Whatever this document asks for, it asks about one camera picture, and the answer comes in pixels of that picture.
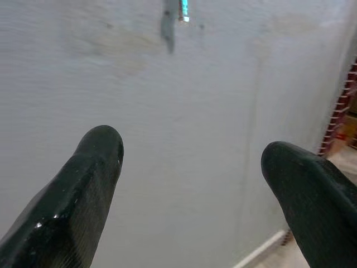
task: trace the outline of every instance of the white baseboard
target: white baseboard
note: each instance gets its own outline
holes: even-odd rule
[[[285,235],[286,231],[281,230],[277,232],[233,268],[251,268],[258,265],[271,251],[283,242]]]

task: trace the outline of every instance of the white wall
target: white wall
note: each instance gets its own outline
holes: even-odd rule
[[[1,1],[0,236],[108,124],[124,166],[93,267],[231,268],[285,227],[260,155],[319,145],[356,6],[190,0],[168,54],[161,0]]]

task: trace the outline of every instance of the baseboard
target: baseboard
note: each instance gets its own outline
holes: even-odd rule
[[[233,268],[251,268],[260,263],[269,253],[276,249],[284,240],[286,231],[279,231],[264,244],[254,250]]]

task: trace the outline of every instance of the floor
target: floor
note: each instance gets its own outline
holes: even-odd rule
[[[295,240],[279,247],[255,268],[309,268]]]

